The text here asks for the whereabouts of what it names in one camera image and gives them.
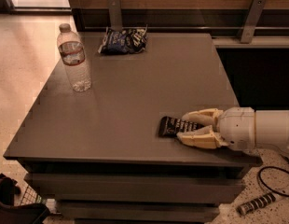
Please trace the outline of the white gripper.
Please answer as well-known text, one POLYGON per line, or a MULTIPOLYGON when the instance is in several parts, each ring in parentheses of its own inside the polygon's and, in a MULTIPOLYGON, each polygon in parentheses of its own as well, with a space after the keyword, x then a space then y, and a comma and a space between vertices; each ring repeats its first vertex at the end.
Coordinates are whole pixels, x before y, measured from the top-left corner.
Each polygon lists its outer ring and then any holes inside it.
POLYGON ((217 108, 191 111, 185 113, 182 120, 206 126, 194 132, 178 133, 177 138, 186 146, 228 147, 234 151, 255 148, 255 111, 251 107, 232 107, 224 112, 217 108))

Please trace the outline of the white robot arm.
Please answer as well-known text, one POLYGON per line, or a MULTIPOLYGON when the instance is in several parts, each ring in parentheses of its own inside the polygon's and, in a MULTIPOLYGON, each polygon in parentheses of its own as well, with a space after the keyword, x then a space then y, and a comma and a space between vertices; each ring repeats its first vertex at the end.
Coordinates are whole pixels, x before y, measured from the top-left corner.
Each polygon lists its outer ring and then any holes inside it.
POLYGON ((182 119, 202 125, 193 132, 177 134, 184 145, 234 151, 271 149, 289 158, 289 110, 210 108, 186 113, 182 119))

